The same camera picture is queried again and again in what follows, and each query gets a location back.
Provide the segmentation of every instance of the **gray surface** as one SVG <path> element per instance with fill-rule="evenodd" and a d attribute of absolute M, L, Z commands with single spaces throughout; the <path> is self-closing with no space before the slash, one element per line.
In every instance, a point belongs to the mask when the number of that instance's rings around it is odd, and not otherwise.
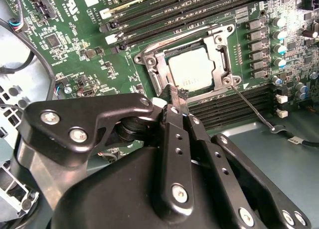
<path fill-rule="evenodd" d="M 319 142 L 319 116 L 293 113 L 277 120 L 292 133 Z M 319 149 L 288 142 L 261 123 L 222 132 L 292 200 L 319 229 Z"/>

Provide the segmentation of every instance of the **screw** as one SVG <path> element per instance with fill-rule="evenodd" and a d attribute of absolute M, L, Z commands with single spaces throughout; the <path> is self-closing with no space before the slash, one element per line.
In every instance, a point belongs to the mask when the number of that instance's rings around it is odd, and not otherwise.
<path fill-rule="evenodd" d="M 23 210 L 29 210 L 32 206 L 32 203 L 31 203 L 31 200 L 30 199 L 25 199 L 23 202 L 22 202 L 22 209 Z"/>
<path fill-rule="evenodd" d="M 70 93 L 72 93 L 72 88 L 70 88 L 70 87 L 65 87 L 65 88 L 64 88 L 64 93 L 65 93 L 65 94 L 70 94 Z"/>
<path fill-rule="evenodd" d="M 239 215 L 247 226 L 252 227 L 254 225 L 254 219 L 246 209 L 240 208 Z"/>
<path fill-rule="evenodd" d="M 180 185 L 173 185 L 171 188 L 171 193 L 176 201 L 179 203 L 186 203 L 188 196 L 186 190 Z"/>
<path fill-rule="evenodd" d="M 223 136 L 220 136 L 220 140 L 224 143 L 224 144 L 227 144 L 228 141 L 226 138 L 224 138 Z"/>
<path fill-rule="evenodd" d="M 143 103 L 146 106 L 149 106 L 149 104 L 150 104 L 146 98 L 141 98 L 140 102 Z"/>
<path fill-rule="evenodd" d="M 77 143 L 83 143 L 88 139 L 88 135 L 82 129 L 73 129 L 70 132 L 70 138 Z"/>
<path fill-rule="evenodd" d="M 317 72 L 312 72 L 312 73 L 309 75 L 309 78 L 310 78 L 310 79 L 317 79 L 317 78 L 318 78 L 318 73 L 317 73 Z"/>
<path fill-rule="evenodd" d="M 295 217 L 298 219 L 298 221 L 300 221 L 300 223 L 304 226 L 307 225 L 306 221 L 303 219 L 303 217 L 300 215 L 299 212 L 295 212 Z"/>
<path fill-rule="evenodd" d="M 283 216 L 286 219 L 286 221 L 288 222 L 289 225 L 293 226 L 295 224 L 293 218 L 289 215 L 288 212 L 283 211 Z"/>
<path fill-rule="evenodd" d="M 173 111 L 176 114 L 179 113 L 179 110 L 177 108 L 175 108 L 175 107 L 171 107 L 170 109 L 171 109 L 171 111 Z"/>
<path fill-rule="evenodd" d="M 45 112 L 42 113 L 40 116 L 42 122 L 49 124 L 49 125 L 54 125 L 60 122 L 60 117 L 56 113 L 52 112 Z"/>
<path fill-rule="evenodd" d="M 200 121 L 197 118 L 195 118 L 195 117 L 193 117 L 193 122 L 196 123 L 196 124 L 200 123 Z"/>

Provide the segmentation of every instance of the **white connector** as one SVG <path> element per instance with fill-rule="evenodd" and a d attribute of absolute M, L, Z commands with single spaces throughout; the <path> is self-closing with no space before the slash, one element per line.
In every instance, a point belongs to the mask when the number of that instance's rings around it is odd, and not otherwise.
<path fill-rule="evenodd" d="M 280 109 L 277 109 L 276 112 L 277 112 L 278 117 L 280 117 L 280 118 L 288 117 L 288 111 L 286 111 L 286 110 L 282 111 Z"/>
<path fill-rule="evenodd" d="M 285 95 L 277 94 L 276 99 L 277 99 L 278 103 L 280 103 L 280 104 L 288 102 L 288 96 L 285 96 Z"/>

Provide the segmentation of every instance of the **wire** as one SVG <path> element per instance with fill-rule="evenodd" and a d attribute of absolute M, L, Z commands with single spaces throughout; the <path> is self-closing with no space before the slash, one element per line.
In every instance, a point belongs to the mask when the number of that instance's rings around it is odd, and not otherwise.
<path fill-rule="evenodd" d="M 50 80 L 50 85 L 49 85 L 49 90 L 46 96 L 46 100 L 52 100 L 53 92 L 55 88 L 55 75 L 52 71 L 51 65 L 46 61 L 46 59 L 42 56 L 42 54 L 33 46 L 33 44 L 27 39 L 27 37 L 24 34 L 14 32 L 12 28 L 10 27 L 10 25 L 6 21 L 4 21 L 2 18 L 0 18 L 0 26 L 4 27 L 5 29 L 13 33 L 18 39 L 20 39 L 42 63 Z"/>
<path fill-rule="evenodd" d="M 26 59 L 26 61 L 21 66 L 19 66 L 18 68 L 0 67 L 0 73 L 2 73 L 2 74 L 13 74 L 13 73 L 16 73 L 16 72 L 18 72 L 20 70 L 23 70 L 26 67 L 28 67 L 31 64 L 33 59 L 34 59 L 34 53 L 32 51 L 30 51 L 30 54 L 29 54 L 28 58 Z"/>
<path fill-rule="evenodd" d="M 23 18 L 23 10 L 22 10 L 22 5 L 20 0 L 15 0 L 17 5 L 18 5 L 18 14 L 19 14 L 19 20 L 17 22 L 9 22 L 11 26 L 13 26 L 14 31 L 19 31 L 22 29 L 24 25 L 24 18 Z"/>
<path fill-rule="evenodd" d="M 5 103 L 0 103 L 0 108 L 12 108 L 12 109 L 16 109 L 19 110 L 21 113 L 24 112 L 24 110 L 16 105 L 11 105 L 11 104 L 5 104 Z"/>

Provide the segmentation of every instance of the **gray cable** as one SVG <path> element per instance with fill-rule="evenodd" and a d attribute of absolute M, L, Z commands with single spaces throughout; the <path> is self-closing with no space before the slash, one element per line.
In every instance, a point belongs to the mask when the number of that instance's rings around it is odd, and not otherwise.
<path fill-rule="evenodd" d="M 257 117 L 262 121 L 271 131 L 274 131 L 275 128 L 258 112 L 258 110 L 241 94 L 234 86 L 231 86 L 232 89 L 245 101 L 245 103 L 254 111 Z"/>
<path fill-rule="evenodd" d="M 4 27 L 5 29 L 13 33 L 18 39 L 20 39 L 42 63 L 50 79 L 50 86 L 46 96 L 46 100 L 52 100 L 54 88 L 55 88 L 55 75 L 52 71 L 51 65 L 48 63 L 48 61 L 46 61 L 46 59 L 42 56 L 42 54 L 33 46 L 33 44 L 28 40 L 28 38 L 23 33 L 14 32 L 13 29 L 10 27 L 10 25 L 6 21 L 4 21 L 2 18 L 0 18 L 0 26 Z"/>

